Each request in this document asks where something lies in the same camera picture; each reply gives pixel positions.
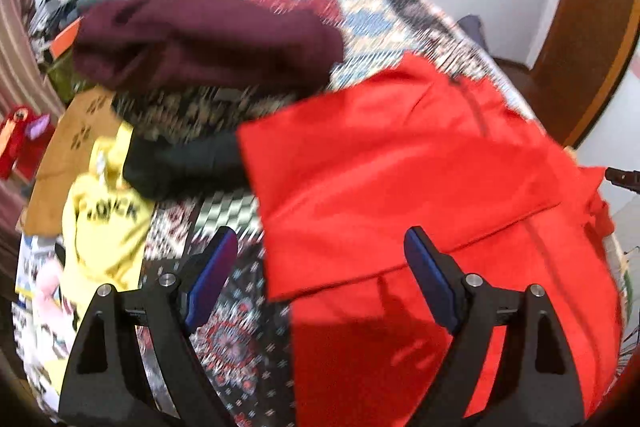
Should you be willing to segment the red garment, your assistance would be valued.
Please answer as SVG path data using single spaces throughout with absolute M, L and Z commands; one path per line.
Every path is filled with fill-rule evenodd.
M 408 54 L 357 86 L 243 124 L 267 295 L 291 308 L 295 420 L 402 426 L 450 343 L 404 254 L 408 228 L 492 285 L 548 291 L 591 413 L 614 378 L 620 293 L 604 172 L 576 164 L 489 79 Z

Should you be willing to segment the brown cardboard box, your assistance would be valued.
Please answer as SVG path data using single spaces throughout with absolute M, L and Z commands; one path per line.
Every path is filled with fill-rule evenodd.
M 58 121 L 26 207 L 25 235 L 53 237 L 62 232 L 70 186 L 88 170 L 96 139 L 113 138 L 122 122 L 112 111 L 113 98 L 113 92 L 101 87 L 79 93 Z

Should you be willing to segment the black garment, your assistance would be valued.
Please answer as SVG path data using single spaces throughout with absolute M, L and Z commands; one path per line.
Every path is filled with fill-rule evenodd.
M 177 144 L 135 135 L 122 176 L 142 197 L 155 202 L 250 186 L 238 137 L 229 130 Z

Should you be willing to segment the striped curtain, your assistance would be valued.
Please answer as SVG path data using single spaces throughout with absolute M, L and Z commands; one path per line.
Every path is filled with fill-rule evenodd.
M 29 36 L 28 23 L 35 14 L 35 0 L 1 0 L 0 104 L 1 115 L 26 105 L 54 121 L 64 104 L 49 78 L 40 72 Z

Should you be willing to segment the patchwork patterned bedspread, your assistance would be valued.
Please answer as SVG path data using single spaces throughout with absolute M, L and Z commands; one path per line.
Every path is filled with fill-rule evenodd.
M 554 145 L 532 109 L 488 53 L 426 0 L 250 0 L 285 12 L 311 5 L 346 40 L 332 90 L 352 90 L 391 70 L 425 74 L 426 120 L 526 147 L 551 147 L 559 163 L 562 200 L 555 233 L 536 219 L 518 221 L 502 236 L 514 246 L 497 251 L 490 239 L 462 248 L 486 275 L 510 279 L 540 273 L 556 311 L 567 316 L 588 407 L 611 387 L 617 348 L 630 317 L 632 285 L 599 173 L 579 167 Z M 204 202 L 158 206 L 146 241 L 145 271 L 172 267 L 215 231 L 239 232 L 239 256 L 192 346 L 222 402 L 240 426 L 350 426 L 347 407 L 362 399 L 373 369 L 382 393 L 363 399 L 369 426 L 399 426 L 433 381 L 449 346 L 405 268 L 317 295 L 272 301 L 268 251 L 257 198 L 219 192 Z

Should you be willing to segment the maroon garment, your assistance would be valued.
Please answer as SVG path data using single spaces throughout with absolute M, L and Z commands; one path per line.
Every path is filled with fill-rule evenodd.
M 248 0 L 106 0 L 81 17 L 73 63 L 115 92 L 191 87 L 308 95 L 344 60 L 341 31 L 309 10 Z

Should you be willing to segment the dark patterned garment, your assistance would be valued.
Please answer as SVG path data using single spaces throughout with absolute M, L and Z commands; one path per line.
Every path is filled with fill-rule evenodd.
M 245 121 L 270 115 L 297 100 L 294 93 L 199 87 L 119 93 L 113 98 L 112 109 L 144 139 L 186 143 L 200 136 L 233 130 Z

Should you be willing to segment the dark blue bag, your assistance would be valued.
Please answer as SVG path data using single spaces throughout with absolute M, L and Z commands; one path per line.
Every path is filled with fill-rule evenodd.
M 478 15 L 469 14 L 457 20 L 457 24 L 478 46 L 486 52 L 489 51 L 485 37 L 483 22 Z

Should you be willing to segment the yellow fleece garment with letters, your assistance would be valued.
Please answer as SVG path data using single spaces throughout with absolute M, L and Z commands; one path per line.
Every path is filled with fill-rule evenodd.
M 154 204 L 124 180 L 131 137 L 132 127 L 121 124 L 113 138 L 96 139 L 88 170 L 73 182 L 63 208 L 61 291 L 80 319 L 101 285 L 116 291 L 139 285 Z

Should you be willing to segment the brown wooden door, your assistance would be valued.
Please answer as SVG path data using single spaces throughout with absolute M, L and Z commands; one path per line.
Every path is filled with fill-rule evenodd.
M 576 146 L 620 83 L 638 26 L 639 0 L 559 0 L 534 64 L 497 64 L 552 138 Z

